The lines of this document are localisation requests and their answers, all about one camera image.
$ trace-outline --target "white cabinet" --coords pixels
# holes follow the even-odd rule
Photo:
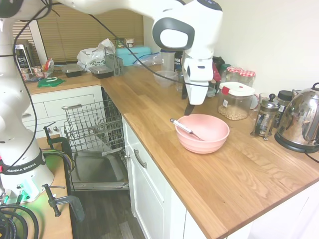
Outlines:
[[[127,122],[123,120],[133,215],[147,239],[206,239]],[[138,161],[134,149],[139,150]],[[319,183],[226,239],[318,239]]]
[[[131,156],[136,216],[148,239],[164,239],[164,211],[139,163]]]
[[[64,122],[66,122],[66,110],[82,110],[88,104],[102,101],[100,86],[88,86],[63,91],[48,92],[32,95],[32,101],[37,116],[36,138],[45,137],[44,126],[56,122],[49,127],[50,134],[60,134],[65,137]],[[32,106],[22,116],[22,122],[27,129],[34,131],[35,117]]]

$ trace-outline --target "wooden countertop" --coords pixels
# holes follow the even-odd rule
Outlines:
[[[217,152],[199,155],[181,146],[169,122],[182,117],[187,104],[174,86],[161,88],[138,68],[101,85],[208,239],[225,238],[319,181],[319,164],[273,136],[250,136],[252,120],[226,119],[216,112],[216,98],[193,113],[221,118],[230,135]]]
[[[91,73],[83,73],[82,76],[78,77],[70,77],[67,78],[66,75],[62,72],[55,72],[55,77],[58,77],[65,82],[61,83],[56,87],[40,87],[38,88],[38,83],[27,83],[26,86],[28,87],[30,93],[32,95],[39,94],[39,93],[47,93],[53,91],[61,91],[61,90],[69,90],[74,88],[86,87],[86,86],[95,86],[99,85],[100,79],[94,77]]]
[[[40,148],[49,148],[46,138],[40,138],[37,140]],[[61,150],[60,144],[55,144],[54,147]],[[65,173],[63,160],[58,156],[48,156],[46,158],[47,166],[54,174],[54,181],[52,186],[66,186]],[[67,196],[67,189],[51,189],[52,194],[56,195],[56,198]],[[46,192],[40,194],[40,196],[31,203],[26,203],[23,206],[31,209],[36,215],[39,222],[39,239],[71,239],[72,225],[70,218],[70,209],[68,204],[59,205],[58,208],[61,212],[61,216],[56,218],[53,209],[48,204],[48,196]],[[27,214],[19,211],[19,214],[25,216],[24,218],[28,224],[28,239],[33,239],[34,225]]]

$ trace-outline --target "white wall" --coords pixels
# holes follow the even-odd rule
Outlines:
[[[318,0],[217,0],[224,20],[215,55],[257,73],[257,92],[305,89],[319,82]],[[152,39],[145,21],[145,43]]]

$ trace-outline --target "spoon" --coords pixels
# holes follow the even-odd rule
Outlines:
[[[170,119],[170,121],[176,125],[177,127],[183,129],[184,131],[186,131],[187,133],[194,135],[196,138],[198,138],[200,141],[204,141],[203,139],[201,139],[200,137],[198,137],[192,130],[190,130],[189,128],[187,128],[186,126],[184,126],[183,124],[181,124],[180,122],[178,122],[177,120],[174,119]]]

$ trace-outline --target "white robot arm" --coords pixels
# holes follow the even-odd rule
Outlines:
[[[155,20],[155,43],[166,50],[183,50],[185,82],[191,105],[204,102],[208,82],[213,79],[212,57],[223,12],[213,0],[193,0],[183,5],[176,0],[59,0],[88,14],[124,8]]]
[[[5,189],[17,197],[23,190],[28,201],[36,199],[50,185],[53,174],[33,140],[33,132],[22,123],[22,114],[30,105],[23,79],[13,56],[12,27],[17,20],[31,20],[48,10],[41,0],[0,0],[0,165]],[[187,93],[191,105],[204,102],[208,82],[213,79],[212,57],[223,12],[213,0],[193,0],[183,5],[177,0],[59,0],[78,11],[100,14],[109,10],[130,9],[155,20],[153,38],[166,50],[183,50]],[[14,167],[10,167],[23,155]]]

